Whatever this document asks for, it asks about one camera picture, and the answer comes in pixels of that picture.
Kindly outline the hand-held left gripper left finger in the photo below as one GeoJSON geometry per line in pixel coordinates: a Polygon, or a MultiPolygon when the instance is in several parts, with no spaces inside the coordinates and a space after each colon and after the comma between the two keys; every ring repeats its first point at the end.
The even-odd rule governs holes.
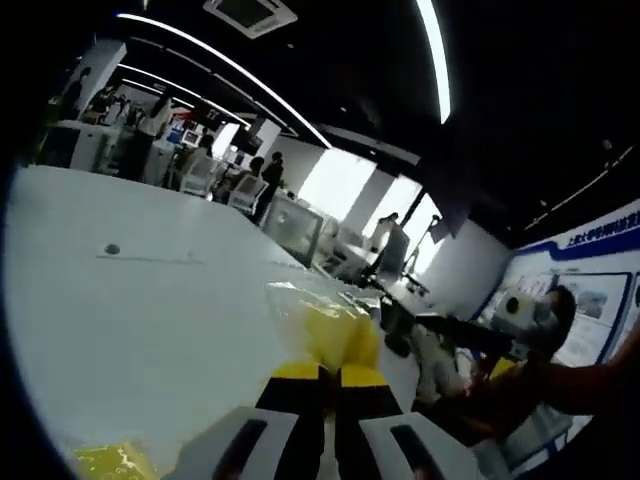
{"type": "Polygon", "coordinates": [[[180,449],[169,479],[314,479],[324,452],[330,372],[289,362],[256,403],[221,417],[180,449]]]}

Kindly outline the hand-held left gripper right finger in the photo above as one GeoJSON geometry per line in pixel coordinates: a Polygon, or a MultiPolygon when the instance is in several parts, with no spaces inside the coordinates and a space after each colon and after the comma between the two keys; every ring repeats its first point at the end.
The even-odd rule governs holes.
{"type": "Polygon", "coordinates": [[[339,370],[335,457],[342,479],[482,479],[475,454],[416,412],[404,413],[377,370],[339,370]]]}

